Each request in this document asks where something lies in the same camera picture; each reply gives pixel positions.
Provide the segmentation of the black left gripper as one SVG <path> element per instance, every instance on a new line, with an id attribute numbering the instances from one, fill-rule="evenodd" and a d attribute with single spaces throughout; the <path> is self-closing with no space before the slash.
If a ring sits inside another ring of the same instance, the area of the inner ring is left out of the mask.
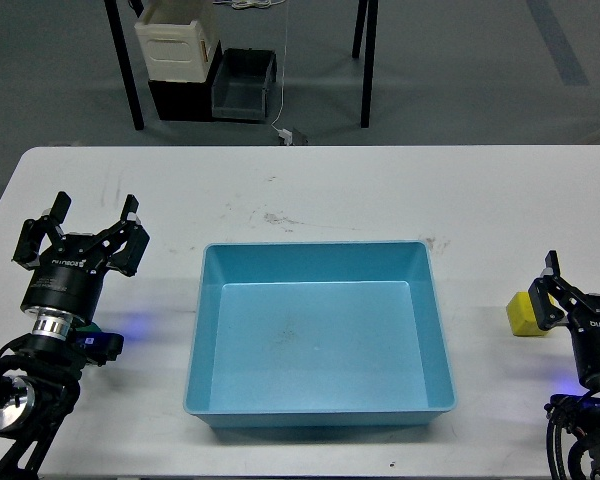
<path id="1" fill-rule="evenodd" d="M 12 260 L 32 272 L 21 303 L 29 314 L 44 308 L 70 314 L 73 322 L 92 322 L 107 270 L 132 277 L 149 243 L 149 234 L 137 215 L 139 202 L 128 194 L 120 219 L 101 235 L 64 234 L 70 196 L 59 191 L 41 216 L 27 219 Z M 44 237 L 51 245 L 41 250 Z"/>

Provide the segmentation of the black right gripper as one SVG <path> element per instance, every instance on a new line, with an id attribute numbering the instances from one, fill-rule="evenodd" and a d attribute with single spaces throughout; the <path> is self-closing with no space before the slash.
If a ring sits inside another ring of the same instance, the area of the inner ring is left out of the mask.
<path id="1" fill-rule="evenodd" d="M 528 294 L 538 328 L 567 326 L 580 384 L 600 390 L 600 295 L 586 295 L 583 302 L 583 292 L 561 276 L 555 250 L 548 252 Z"/>

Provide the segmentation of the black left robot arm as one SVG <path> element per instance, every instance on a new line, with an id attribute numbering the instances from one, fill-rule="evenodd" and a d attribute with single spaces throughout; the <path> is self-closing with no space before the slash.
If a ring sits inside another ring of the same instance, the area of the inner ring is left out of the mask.
<path id="1" fill-rule="evenodd" d="M 121 354 L 124 338 L 93 323 L 104 278 L 136 274 L 149 243 L 128 195 L 119 220 L 97 234 L 66 233 L 71 199 L 59 192 L 52 207 L 24 222 L 13 255 L 30 271 L 21 303 L 32 330 L 0 348 L 0 438 L 11 447 L 0 459 L 0 479 L 35 479 L 65 418 L 79 399 L 88 365 Z"/>

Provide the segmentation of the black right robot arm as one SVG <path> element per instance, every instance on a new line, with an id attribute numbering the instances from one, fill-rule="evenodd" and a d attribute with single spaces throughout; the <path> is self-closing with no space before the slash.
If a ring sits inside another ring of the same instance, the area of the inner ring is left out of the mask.
<path id="1" fill-rule="evenodd" d="M 546 452 L 553 479 L 600 479 L 600 294 L 585 294 L 560 273 L 557 252 L 528 290 L 542 331 L 564 326 L 571 336 L 582 395 L 554 394 L 545 405 Z"/>

